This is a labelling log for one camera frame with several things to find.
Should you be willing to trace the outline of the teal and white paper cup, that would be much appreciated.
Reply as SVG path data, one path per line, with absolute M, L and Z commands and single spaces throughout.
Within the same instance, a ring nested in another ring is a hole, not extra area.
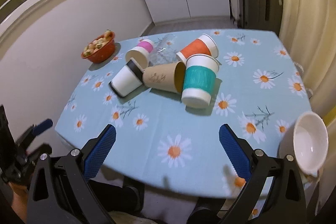
M 204 109 L 210 105 L 219 67 L 217 59 L 206 54 L 187 59 L 181 97 L 187 107 Z

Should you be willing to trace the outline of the black and white paper cup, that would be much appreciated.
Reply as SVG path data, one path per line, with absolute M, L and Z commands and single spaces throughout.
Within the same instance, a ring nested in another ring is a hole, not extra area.
M 142 77 L 141 66 L 131 57 L 109 82 L 109 87 L 118 97 L 125 98 L 143 84 Z

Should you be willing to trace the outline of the brown kraft paper cup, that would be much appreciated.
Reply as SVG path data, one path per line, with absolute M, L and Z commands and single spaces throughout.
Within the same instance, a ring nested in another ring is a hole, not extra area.
M 182 61 L 155 65 L 143 71 L 142 80 L 149 88 L 181 94 L 185 71 L 186 66 Z

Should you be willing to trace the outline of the pink and white paper cup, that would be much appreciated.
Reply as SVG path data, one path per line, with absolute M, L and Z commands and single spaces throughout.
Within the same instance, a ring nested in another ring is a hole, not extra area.
M 149 55 L 154 50 L 154 42 L 150 39 L 143 39 L 125 55 L 126 62 L 134 59 L 141 69 L 149 66 Z

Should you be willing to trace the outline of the orange and white paper cup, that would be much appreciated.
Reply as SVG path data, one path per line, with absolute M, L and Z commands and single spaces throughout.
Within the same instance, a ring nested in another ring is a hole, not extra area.
M 219 49 L 214 39 L 208 34 L 202 34 L 193 42 L 185 46 L 182 50 L 176 53 L 176 57 L 179 61 L 186 64 L 186 60 L 195 54 L 205 54 L 213 58 L 219 56 Z

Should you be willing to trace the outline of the clear glass cup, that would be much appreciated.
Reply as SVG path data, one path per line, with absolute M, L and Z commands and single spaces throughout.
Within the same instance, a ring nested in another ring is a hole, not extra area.
M 154 41 L 154 49 L 149 55 L 150 65 L 163 65 L 176 63 L 178 61 L 175 47 L 177 36 L 174 34 L 165 34 Z

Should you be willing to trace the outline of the beige ceramic mug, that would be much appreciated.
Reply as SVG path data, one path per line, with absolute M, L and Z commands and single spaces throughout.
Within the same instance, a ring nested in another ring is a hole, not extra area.
M 328 148 L 329 135 L 322 118 L 306 111 L 284 133 L 278 155 L 292 155 L 302 173 L 315 175 L 326 160 Z

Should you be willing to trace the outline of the blue daisy tablecloth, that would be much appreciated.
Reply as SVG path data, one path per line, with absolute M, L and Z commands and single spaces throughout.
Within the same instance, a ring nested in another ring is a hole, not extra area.
M 242 29 L 206 30 L 220 62 L 209 107 L 186 107 L 178 94 L 137 88 L 120 99 L 109 82 L 138 39 L 91 67 L 68 100 L 56 132 L 82 147 L 107 124 L 116 128 L 105 164 L 146 184 L 192 196 L 235 198 L 243 182 L 219 141 L 228 124 L 250 146 L 275 157 L 287 128 L 311 109 L 302 80 L 277 35 Z

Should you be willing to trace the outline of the red bowl with snacks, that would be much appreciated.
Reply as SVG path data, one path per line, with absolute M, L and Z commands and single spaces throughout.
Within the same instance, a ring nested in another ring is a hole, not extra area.
M 88 43 L 81 53 L 81 58 L 94 64 L 100 64 L 107 60 L 115 52 L 115 33 L 106 30 L 102 35 Z

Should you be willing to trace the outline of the cream curtain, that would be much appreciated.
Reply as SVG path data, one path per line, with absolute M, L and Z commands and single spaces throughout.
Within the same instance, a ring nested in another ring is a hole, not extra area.
M 335 117 L 335 0 L 283 0 L 279 38 L 306 87 L 311 108 Z

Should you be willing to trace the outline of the dark grey suitcase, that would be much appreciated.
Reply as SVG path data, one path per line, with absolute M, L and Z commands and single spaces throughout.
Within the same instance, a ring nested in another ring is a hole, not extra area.
M 243 27 L 279 34 L 283 0 L 243 0 Z

